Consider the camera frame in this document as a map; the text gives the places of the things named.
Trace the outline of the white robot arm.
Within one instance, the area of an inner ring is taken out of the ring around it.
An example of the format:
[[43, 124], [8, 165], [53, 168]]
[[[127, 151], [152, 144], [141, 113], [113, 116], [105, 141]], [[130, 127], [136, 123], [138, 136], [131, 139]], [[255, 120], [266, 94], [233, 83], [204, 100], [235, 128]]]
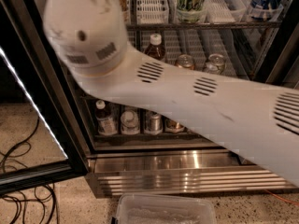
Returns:
[[157, 112], [299, 186], [299, 91], [175, 67], [128, 41], [119, 0], [47, 0], [56, 55], [91, 96]]

